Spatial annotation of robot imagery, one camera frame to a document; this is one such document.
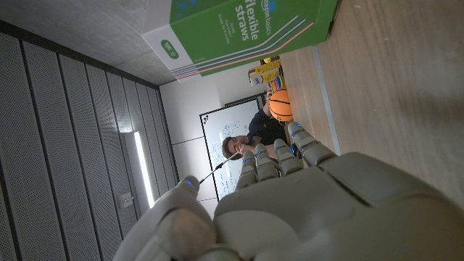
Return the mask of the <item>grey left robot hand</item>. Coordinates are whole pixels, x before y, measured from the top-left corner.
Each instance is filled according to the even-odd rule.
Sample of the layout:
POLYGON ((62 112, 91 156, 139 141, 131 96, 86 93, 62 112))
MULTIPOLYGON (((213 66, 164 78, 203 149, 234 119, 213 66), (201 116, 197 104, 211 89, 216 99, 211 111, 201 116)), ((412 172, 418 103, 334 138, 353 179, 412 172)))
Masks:
POLYGON ((367 155, 334 154, 299 123, 272 161, 258 145, 209 215, 185 177, 144 213, 116 260, 461 260, 463 210, 367 155))

